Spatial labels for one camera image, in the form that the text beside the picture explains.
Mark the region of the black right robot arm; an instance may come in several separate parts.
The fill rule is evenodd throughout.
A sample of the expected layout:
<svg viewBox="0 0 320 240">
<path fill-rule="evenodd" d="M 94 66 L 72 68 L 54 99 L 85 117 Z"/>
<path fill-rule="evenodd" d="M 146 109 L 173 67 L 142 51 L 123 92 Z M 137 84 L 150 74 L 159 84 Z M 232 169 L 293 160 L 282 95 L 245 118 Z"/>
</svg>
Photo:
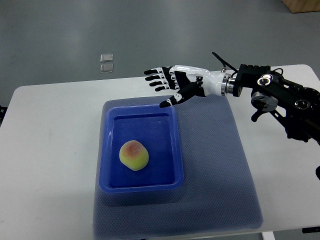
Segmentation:
<svg viewBox="0 0 320 240">
<path fill-rule="evenodd" d="M 244 88 L 251 89 L 251 105 L 256 112 L 251 120 L 270 113 L 283 127 L 288 139 L 320 141 L 320 93 L 311 87 L 287 80 L 283 69 L 241 64 L 238 69 L 213 55 L 223 67 L 233 70 L 222 83 L 222 93 L 239 97 Z"/>
</svg>

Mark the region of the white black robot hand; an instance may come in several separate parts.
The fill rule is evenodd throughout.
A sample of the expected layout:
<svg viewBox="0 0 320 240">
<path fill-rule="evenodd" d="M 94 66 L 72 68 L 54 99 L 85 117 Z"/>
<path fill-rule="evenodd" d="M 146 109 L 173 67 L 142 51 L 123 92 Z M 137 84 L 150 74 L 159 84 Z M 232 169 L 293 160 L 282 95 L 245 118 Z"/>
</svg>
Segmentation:
<svg viewBox="0 0 320 240">
<path fill-rule="evenodd" d="M 166 108 L 182 104 L 190 98 L 222 95 L 224 72 L 213 72 L 204 68 L 175 65 L 162 66 L 144 71 L 145 80 L 156 92 L 176 90 L 176 93 L 159 104 Z"/>
</svg>

